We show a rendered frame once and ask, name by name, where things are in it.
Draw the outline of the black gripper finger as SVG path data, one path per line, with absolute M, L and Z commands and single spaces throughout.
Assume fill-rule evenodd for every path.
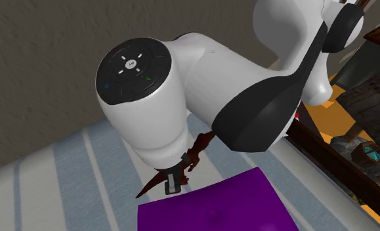
M 165 182 L 165 194 L 178 194 L 181 192 L 180 176 L 178 173 L 167 174 L 167 180 Z

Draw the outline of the red-brown dinosaur toy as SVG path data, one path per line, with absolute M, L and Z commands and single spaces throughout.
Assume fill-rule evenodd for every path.
M 158 184 L 164 181 L 166 182 L 167 174 L 169 173 L 178 173 L 180 176 L 180 185 L 187 185 L 189 178 L 185 175 L 185 170 L 187 169 L 188 172 L 193 171 L 195 166 L 200 162 L 200 152 L 208 147 L 214 137 L 215 134 L 213 131 L 200 133 L 194 141 L 193 146 L 181 156 L 181 161 L 168 169 L 157 169 L 158 173 L 144 185 L 136 198 L 141 197 Z

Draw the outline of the blue white striped bed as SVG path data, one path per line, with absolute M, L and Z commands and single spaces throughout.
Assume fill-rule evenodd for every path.
M 287 231 L 380 231 L 380 224 L 287 140 L 267 152 L 237 153 L 214 139 L 189 173 L 182 195 L 254 167 L 276 195 L 229 210 L 249 222 L 270 215 Z M 164 200 L 163 185 L 138 192 L 155 174 L 106 120 L 0 168 L 0 231 L 137 231 L 137 209 Z

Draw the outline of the small wooden chest turquoise top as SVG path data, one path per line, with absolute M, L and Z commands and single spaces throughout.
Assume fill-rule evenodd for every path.
M 360 143 L 350 156 L 352 161 L 360 167 L 380 165 L 380 147 L 373 141 Z

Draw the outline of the dark wooden cabinet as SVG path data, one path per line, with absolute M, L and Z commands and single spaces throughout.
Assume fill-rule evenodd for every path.
M 331 83 L 345 90 L 336 101 L 355 120 L 345 140 L 351 142 L 365 131 L 380 147 L 380 26 L 364 39 Z

